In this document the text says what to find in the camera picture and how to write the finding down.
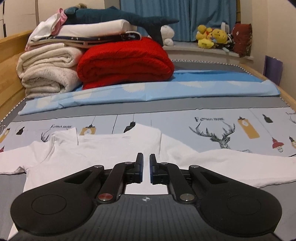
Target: blue folded fabric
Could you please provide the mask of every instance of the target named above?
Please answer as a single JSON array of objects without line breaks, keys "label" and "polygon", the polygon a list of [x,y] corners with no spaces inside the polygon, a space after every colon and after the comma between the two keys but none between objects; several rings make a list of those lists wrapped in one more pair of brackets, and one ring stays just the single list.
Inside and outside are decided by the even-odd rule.
[{"label": "blue folded fabric", "polygon": [[220,70],[176,70],[170,79],[182,81],[247,81],[262,82],[261,79],[245,73]]},{"label": "blue folded fabric", "polygon": [[230,80],[132,83],[69,92],[30,100],[26,102],[25,107],[19,112],[19,115],[90,104],[212,96],[278,96],[279,94],[280,92],[276,85],[270,80],[263,82]]}]

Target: white ledge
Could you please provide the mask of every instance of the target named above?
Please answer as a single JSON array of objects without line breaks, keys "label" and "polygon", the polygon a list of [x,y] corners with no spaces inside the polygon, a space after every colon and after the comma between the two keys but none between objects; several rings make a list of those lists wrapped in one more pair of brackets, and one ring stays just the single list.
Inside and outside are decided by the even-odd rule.
[{"label": "white ledge", "polygon": [[[179,42],[174,41],[174,46],[163,46],[163,49],[166,51],[191,51],[191,52],[204,52],[204,53],[212,53],[212,54],[219,54],[219,55],[226,55],[239,58],[239,55],[234,52],[225,52],[222,49],[203,49],[198,47],[197,43],[195,42]],[[245,59],[253,61],[253,56],[245,56]]]}]

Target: pillow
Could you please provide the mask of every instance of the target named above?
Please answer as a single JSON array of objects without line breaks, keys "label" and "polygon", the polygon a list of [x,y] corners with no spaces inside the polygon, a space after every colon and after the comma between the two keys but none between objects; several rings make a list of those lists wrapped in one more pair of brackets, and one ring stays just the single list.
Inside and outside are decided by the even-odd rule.
[{"label": "pillow", "polygon": [[124,34],[127,31],[136,31],[137,27],[124,19],[103,23],[63,25],[57,36],[68,37],[101,37]]},{"label": "pillow", "polygon": [[252,25],[237,23],[233,30],[234,39],[233,52],[238,53],[239,57],[245,57],[252,44]]}]

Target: wooden bed frame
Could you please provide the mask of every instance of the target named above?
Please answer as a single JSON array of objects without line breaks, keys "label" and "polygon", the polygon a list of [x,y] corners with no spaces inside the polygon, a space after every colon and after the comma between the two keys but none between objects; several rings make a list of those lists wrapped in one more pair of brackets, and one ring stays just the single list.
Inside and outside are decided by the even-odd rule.
[{"label": "wooden bed frame", "polygon": [[[32,31],[15,34],[0,40],[0,121],[25,98],[25,88],[16,73],[16,65],[23,53]],[[241,66],[252,75],[266,80],[267,78],[245,64]],[[282,88],[281,98],[296,111],[296,100]]]}]

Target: red blanket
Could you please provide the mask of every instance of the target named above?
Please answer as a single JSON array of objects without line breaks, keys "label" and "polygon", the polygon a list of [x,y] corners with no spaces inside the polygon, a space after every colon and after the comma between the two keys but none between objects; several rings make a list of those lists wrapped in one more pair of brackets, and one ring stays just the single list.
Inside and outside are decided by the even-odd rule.
[{"label": "red blanket", "polygon": [[77,66],[83,89],[127,81],[165,81],[173,72],[174,65],[167,53],[147,37],[94,46],[82,56]]}]

